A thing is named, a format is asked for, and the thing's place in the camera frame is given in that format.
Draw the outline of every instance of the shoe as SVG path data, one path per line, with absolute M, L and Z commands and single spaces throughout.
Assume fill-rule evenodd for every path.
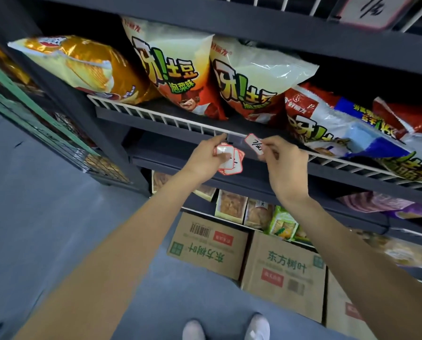
M 206 340 L 203 327 L 197 320 L 186 323 L 183 329 L 182 340 Z
M 261 314 L 255 314 L 247 328 L 244 340 L 269 340 L 269 322 Z

